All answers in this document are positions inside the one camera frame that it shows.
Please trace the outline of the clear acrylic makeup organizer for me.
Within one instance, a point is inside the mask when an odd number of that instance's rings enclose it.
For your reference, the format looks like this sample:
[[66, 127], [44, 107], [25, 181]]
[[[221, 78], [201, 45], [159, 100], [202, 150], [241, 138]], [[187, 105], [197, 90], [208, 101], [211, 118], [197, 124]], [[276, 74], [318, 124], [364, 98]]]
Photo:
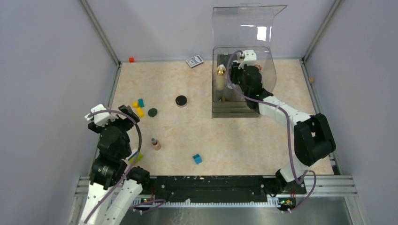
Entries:
[[[276, 69], [271, 53], [271, 34], [274, 18], [285, 5], [265, 6], [242, 4], [239, 7], [214, 7], [212, 118], [258, 118], [260, 114], [250, 109], [245, 99], [235, 90], [227, 88], [228, 66], [237, 61], [241, 66], [255, 65], [262, 75], [263, 87], [273, 92]], [[217, 67], [226, 68], [224, 89], [216, 90]], [[225, 102], [219, 102], [224, 96]]]

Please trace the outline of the clear pump bottle gold collar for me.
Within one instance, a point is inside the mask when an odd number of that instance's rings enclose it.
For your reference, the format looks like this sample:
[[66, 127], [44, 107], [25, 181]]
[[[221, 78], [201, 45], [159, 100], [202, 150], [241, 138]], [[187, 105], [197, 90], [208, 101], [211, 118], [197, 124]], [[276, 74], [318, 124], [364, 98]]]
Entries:
[[226, 68], [223, 64], [220, 64], [217, 67], [217, 73], [216, 73], [216, 79], [215, 79], [215, 85], [216, 85], [216, 90], [223, 90], [225, 86], [225, 72]]

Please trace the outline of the foundation bottle black cap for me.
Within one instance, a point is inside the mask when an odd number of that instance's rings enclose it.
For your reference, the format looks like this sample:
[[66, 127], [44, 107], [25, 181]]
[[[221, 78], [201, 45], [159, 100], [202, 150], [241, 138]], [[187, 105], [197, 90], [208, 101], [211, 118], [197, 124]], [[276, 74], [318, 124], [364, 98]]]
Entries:
[[151, 144], [152, 144], [152, 146], [153, 146], [153, 148], [155, 150], [160, 150], [161, 149], [161, 144], [160, 144], [160, 142], [157, 139], [152, 138], [151, 139]]

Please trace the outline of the black round compact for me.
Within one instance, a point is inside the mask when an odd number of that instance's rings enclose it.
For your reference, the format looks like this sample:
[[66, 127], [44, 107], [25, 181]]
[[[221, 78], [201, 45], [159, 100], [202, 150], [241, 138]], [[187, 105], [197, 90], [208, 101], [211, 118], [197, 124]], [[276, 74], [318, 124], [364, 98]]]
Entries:
[[184, 95], [179, 95], [175, 99], [176, 105], [180, 108], [186, 107], [188, 103], [188, 99]]

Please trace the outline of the blue toy brick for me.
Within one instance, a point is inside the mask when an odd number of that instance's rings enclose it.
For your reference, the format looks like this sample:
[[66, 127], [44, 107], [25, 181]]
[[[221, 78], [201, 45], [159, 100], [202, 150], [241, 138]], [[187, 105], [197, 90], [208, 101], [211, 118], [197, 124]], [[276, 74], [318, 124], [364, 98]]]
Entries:
[[198, 165], [198, 164], [202, 163], [202, 158], [201, 158], [200, 154], [196, 154], [192, 158], [193, 158], [195, 164]]

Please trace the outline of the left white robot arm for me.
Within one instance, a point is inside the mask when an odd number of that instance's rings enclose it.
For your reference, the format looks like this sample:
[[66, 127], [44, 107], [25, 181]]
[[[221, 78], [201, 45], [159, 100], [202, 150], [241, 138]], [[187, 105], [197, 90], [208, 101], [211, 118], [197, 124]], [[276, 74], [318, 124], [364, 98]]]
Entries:
[[81, 225], [118, 225], [132, 201], [149, 191], [149, 172], [135, 167], [143, 140], [140, 117], [130, 106], [117, 110], [99, 104], [85, 116], [88, 129], [99, 134], [98, 156], [89, 177]]

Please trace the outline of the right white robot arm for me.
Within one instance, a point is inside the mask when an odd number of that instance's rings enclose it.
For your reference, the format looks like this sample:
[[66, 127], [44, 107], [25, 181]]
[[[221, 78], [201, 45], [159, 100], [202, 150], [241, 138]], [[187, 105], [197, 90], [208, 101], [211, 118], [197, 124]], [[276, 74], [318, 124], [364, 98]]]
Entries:
[[247, 106], [260, 115], [287, 127], [289, 165], [276, 172], [275, 187], [288, 193], [301, 184], [309, 167], [336, 150], [328, 120], [322, 113], [310, 115], [280, 101], [262, 85], [259, 67], [241, 66], [236, 60], [228, 66], [228, 83]]

